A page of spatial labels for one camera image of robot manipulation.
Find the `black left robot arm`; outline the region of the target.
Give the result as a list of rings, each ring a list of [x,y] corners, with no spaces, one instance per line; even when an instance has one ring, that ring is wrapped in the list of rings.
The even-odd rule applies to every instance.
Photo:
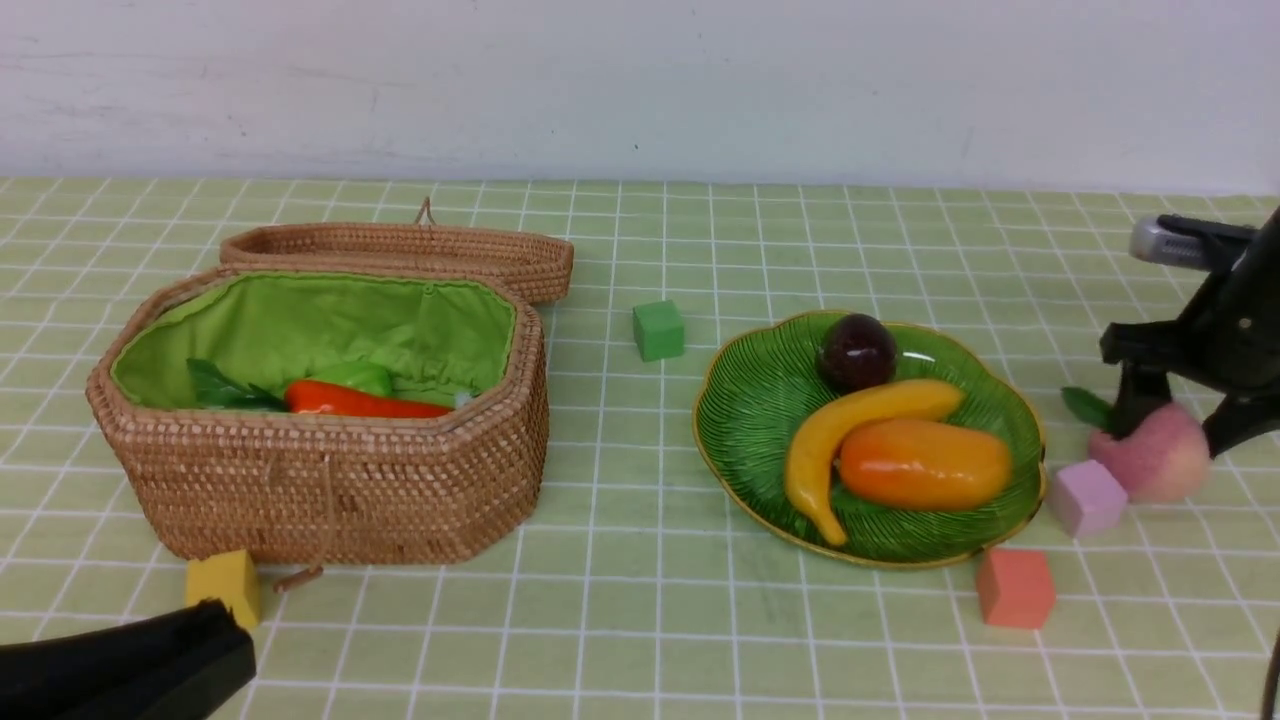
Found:
[[[1,648],[4,719],[209,719],[257,675],[251,634],[219,600]]]

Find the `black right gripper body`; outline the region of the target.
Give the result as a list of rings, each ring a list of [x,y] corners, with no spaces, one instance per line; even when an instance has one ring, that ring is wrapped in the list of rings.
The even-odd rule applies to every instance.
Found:
[[[1277,391],[1277,220],[1256,228],[1230,272],[1204,272],[1176,318],[1110,324],[1103,363],[1158,366],[1224,395]]]

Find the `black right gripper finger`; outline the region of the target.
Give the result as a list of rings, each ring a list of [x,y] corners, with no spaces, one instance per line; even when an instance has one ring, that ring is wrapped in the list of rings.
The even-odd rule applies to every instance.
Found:
[[[1279,395],[1229,395],[1202,423],[1212,459],[1238,445],[1279,429]]]
[[[1142,363],[1121,363],[1120,382],[1108,415],[1108,433],[1115,439],[1133,434],[1153,413],[1172,401],[1167,373]]]

